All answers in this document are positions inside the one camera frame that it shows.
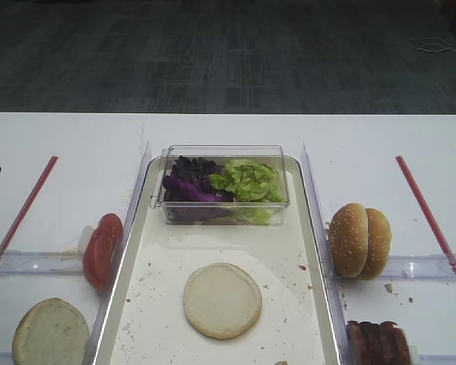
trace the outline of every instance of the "white table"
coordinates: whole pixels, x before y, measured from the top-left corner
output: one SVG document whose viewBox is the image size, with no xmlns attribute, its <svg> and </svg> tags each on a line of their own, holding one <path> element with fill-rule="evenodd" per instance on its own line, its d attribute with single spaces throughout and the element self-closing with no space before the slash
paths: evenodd
<svg viewBox="0 0 456 365">
<path fill-rule="evenodd" d="M 402 154 L 456 252 L 456 116 L 0 113 L 0 242 L 52 155 L 58 163 L 9 249 L 70 249 L 105 212 L 124 217 L 147 141 L 154 157 L 171 144 L 280 144 L 298 160 L 305 143 L 328 220 L 360 202 L 387 214 L 392 255 L 439 254 L 394 159 Z M 17 279 L 15 296 L 29 290 Z M 10 296 L 0 291 L 0 303 Z M 22 315 L 2 320 L 15 327 Z M 455 336 L 437 346 L 456 351 L 456 310 L 446 316 Z"/>
</svg>

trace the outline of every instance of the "top bun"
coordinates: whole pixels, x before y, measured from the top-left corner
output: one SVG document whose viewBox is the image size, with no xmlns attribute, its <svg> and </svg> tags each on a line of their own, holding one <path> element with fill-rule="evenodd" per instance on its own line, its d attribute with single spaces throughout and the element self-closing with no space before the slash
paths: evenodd
<svg viewBox="0 0 456 365">
<path fill-rule="evenodd" d="M 368 255 L 368 219 L 357 203 L 343 206 L 331 220 L 329 244 L 336 272 L 355 278 L 362 272 Z"/>
<path fill-rule="evenodd" d="M 344 278 L 376 278 L 387 265 L 391 238 L 383 213 L 357 203 L 343 206 L 329 226 L 334 269 Z"/>
</svg>

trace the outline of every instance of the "clear plastic container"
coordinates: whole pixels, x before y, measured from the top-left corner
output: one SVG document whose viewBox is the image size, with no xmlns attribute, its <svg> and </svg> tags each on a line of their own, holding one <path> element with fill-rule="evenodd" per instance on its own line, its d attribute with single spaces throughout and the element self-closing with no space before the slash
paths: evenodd
<svg viewBox="0 0 456 365">
<path fill-rule="evenodd" d="M 281 202 L 174 202 L 162 182 L 171 174 L 179 157 L 213 160 L 224 165 L 228 160 L 250 159 L 277 171 Z M 287 177 L 281 146 L 187 146 L 173 145 L 164 150 L 162 179 L 155 207 L 161 208 L 169 224 L 282 224 L 289 206 Z"/>
</svg>

